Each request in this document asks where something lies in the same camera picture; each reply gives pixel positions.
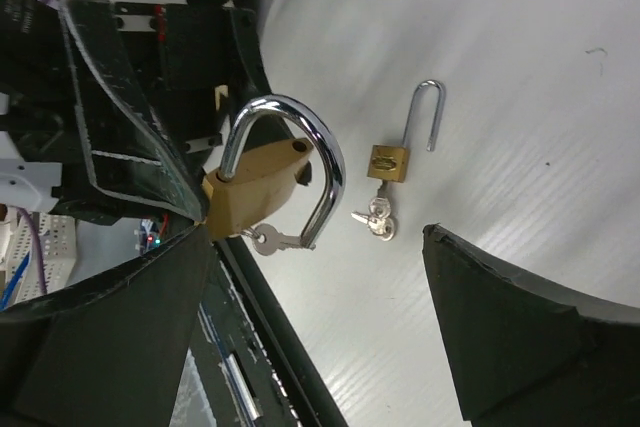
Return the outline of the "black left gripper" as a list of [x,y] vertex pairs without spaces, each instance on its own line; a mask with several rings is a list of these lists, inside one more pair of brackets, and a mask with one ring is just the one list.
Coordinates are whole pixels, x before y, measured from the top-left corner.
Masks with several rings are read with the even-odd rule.
[[268,90],[253,0],[1,0],[1,202],[199,222],[223,122]]

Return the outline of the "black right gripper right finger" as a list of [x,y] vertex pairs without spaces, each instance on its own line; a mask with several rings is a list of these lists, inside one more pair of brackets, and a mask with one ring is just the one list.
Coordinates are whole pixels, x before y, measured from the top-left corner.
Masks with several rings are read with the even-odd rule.
[[423,259],[464,420],[638,425],[638,308],[543,278],[438,224],[423,230]]

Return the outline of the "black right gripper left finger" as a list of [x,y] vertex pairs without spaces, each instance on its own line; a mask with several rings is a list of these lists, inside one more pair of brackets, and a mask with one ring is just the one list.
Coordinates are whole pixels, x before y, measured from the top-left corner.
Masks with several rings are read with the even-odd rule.
[[213,265],[191,227],[1,313],[4,426],[166,426]]

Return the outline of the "large brass padlock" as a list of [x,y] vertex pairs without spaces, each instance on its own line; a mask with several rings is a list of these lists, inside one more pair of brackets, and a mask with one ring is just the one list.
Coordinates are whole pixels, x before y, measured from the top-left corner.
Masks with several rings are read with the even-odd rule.
[[[304,131],[304,138],[276,141],[245,150],[254,125],[268,117],[285,119]],[[210,201],[204,224],[214,241],[241,235],[265,223],[291,197],[296,173],[316,152],[323,163],[322,194],[297,235],[304,249],[312,250],[335,212],[346,184],[344,156],[327,125],[305,104],[270,94],[249,101],[231,125],[220,166],[203,179]]]

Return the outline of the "large padlock key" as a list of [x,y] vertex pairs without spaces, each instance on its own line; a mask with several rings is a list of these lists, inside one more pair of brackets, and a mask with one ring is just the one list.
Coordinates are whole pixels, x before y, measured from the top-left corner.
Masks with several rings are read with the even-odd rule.
[[278,251],[304,249],[298,236],[282,234],[270,224],[262,223],[242,232],[248,237],[256,252],[263,256],[271,256]]

